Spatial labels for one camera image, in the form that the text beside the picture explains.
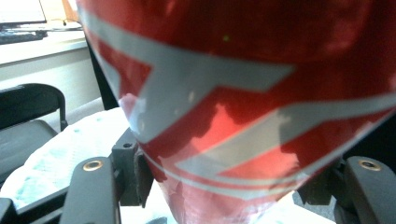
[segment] white cloth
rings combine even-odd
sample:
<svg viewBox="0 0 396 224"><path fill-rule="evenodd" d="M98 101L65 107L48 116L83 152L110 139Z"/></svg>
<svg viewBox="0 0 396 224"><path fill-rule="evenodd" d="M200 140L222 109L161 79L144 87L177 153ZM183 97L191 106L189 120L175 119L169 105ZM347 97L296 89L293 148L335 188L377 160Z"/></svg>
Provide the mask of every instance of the white cloth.
<svg viewBox="0 0 396 224"><path fill-rule="evenodd" d="M91 157L107 157L128 128L120 108L88 116L52 138L13 172L0 191L17 208L67 187L74 167Z"/></svg>

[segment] plastic wrapping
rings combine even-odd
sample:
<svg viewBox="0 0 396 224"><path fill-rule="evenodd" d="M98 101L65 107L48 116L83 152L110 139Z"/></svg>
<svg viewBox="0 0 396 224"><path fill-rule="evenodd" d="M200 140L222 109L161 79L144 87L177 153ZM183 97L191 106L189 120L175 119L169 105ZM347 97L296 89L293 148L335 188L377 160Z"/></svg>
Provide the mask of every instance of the plastic wrapping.
<svg viewBox="0 0 396 224"><path fill-rule="evenodd" d="M392 114L394 1L79 0L179 223L254 222Z"/></svg>

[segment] white stripe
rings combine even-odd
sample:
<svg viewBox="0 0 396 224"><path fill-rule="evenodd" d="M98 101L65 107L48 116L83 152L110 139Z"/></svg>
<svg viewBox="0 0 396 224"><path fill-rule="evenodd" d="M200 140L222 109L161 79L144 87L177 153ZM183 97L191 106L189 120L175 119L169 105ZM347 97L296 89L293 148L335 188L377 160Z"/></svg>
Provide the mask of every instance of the white stripe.
<svg viewBox="0 0 396 224"><path fill-rule="evenodd" d="M158 136L201 102L217 86L266 91L293 71L285 64L254 63L177 49L127 33L85 10L81 21L111 48L152 66L130 117L143 143Z"/></svg>
<svg viewBox="0 0 396 224"><path fill-rule="evenodd" d="M396 92L359 100L287 105L231 139L176 166L191 174L230 184L263 185L290 181L295 176L283 180L246 180L219 174L289 142L324 121L355 118L395 106Z"/></svg>
<svg viewBox="0 0 396 224"><path fill-rule="evenodd" d="M230 196L230 197L234 197L234 198L239 198L239 199L242 199L245 201L268 197L268 196L275 195L275 194L287 193L294 189L297 189L298 185L301 184L301 183L296 183L290 187L278 188L278 189L226 189L226 188L220 188L220 187L215 187L215 186L209 186L209 185L202 184L202 183L190 180L188 178L182 177L180 175L176 175L168 170L165 170L160 164L158 164L155 160L153 160L148 154L145 153L145 155L146 155L146 158L153 165L155 165L159 170L164 172L166 175L173 177L175 180L179 180L185 184L188 184L188 185L193 186L198 189L202 189L202 190L206 190L209 192L226 195L226 196Z"/></svg>

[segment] office chair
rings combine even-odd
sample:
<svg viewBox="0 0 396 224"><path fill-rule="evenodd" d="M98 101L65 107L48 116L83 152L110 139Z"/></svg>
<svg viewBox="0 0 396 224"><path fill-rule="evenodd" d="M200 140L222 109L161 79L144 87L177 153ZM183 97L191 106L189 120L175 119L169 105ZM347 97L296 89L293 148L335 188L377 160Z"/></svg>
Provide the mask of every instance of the office chair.
<svg viewBox="0 0 396 224"><path fill-rule="evenodd" d="M29 156L57 134L38 118L60 109L61 131L67 127L64 95L45 84L0 90L0 188Z"/></svg>

